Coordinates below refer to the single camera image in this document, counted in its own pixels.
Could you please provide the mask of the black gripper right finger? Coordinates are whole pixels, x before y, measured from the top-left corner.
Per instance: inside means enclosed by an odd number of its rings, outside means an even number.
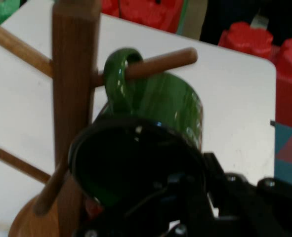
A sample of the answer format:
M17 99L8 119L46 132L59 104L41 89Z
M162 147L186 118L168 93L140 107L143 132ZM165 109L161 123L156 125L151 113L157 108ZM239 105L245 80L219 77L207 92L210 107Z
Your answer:
M219 216L232 216L253 237L292 237L292 184L266 177L252 185L226 173L213 153L204 153L208 194Z

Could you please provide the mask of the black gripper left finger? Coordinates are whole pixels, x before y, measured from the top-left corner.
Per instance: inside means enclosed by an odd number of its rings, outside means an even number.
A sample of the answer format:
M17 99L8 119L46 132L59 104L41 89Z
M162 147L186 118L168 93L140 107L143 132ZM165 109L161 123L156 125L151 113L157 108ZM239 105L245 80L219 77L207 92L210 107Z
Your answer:
M138 191L107 207L75 237L198 237L213 222L201 178L173 174L161 188Z

